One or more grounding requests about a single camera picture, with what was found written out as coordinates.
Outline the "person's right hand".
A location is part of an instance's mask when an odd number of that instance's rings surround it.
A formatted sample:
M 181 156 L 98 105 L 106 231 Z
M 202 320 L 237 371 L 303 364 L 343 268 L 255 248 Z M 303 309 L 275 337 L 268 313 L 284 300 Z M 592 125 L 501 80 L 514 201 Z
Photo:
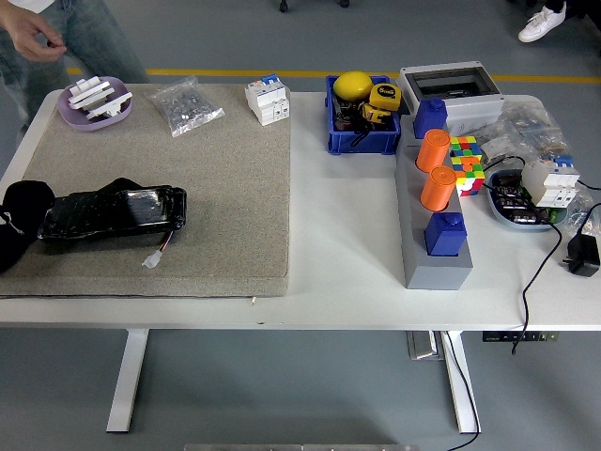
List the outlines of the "person's right hand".
M 27 9 L 16 8 L 6 30 L 15 50 L 30 61 L 53 62 L 67 51 L 62 36 L 39 14 Z

